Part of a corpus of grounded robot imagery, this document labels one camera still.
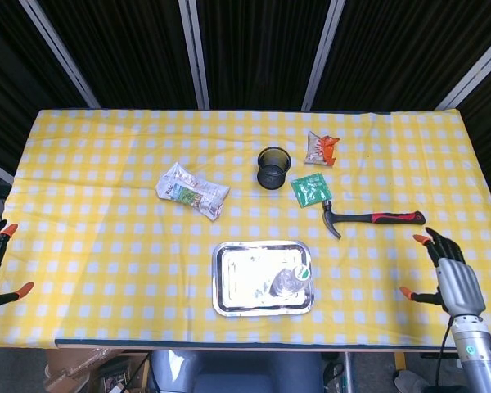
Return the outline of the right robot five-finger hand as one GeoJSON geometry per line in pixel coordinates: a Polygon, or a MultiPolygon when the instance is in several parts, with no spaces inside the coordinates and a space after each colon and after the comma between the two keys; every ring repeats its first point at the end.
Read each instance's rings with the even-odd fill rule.
{"type": "Polygon", "coordinates": [[[473,268],[465,261],[460,246],[432,228],[426,228],[428,237],[414,234],[435,267],[438,281],[436,292],[416,293],[406,287],[399,290],[408,300],[417,303],[439,305],[452,318],[474,315],[479,317],[485,310],[484,297],[473,268]]]}

